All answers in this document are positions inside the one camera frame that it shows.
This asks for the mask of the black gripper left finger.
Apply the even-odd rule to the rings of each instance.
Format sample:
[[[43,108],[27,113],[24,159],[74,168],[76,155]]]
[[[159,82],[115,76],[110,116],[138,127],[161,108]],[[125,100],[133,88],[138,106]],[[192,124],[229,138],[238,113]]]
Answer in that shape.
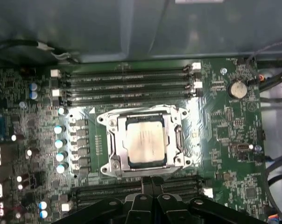
[[[154,224],[154,179],[143,177],[141,193],[127,195],[122,202],[105,198],[59,220],[60,224]]]

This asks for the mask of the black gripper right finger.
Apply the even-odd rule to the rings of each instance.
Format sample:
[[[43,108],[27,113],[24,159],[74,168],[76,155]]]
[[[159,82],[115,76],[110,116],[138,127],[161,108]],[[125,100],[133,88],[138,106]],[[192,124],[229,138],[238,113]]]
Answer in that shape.
[[[216,203],[205,196],[197,195],[188,203],[178,195],[164,193],[163,178],[152,177],[152,188],[163,224],[264,224],[265,221]]]

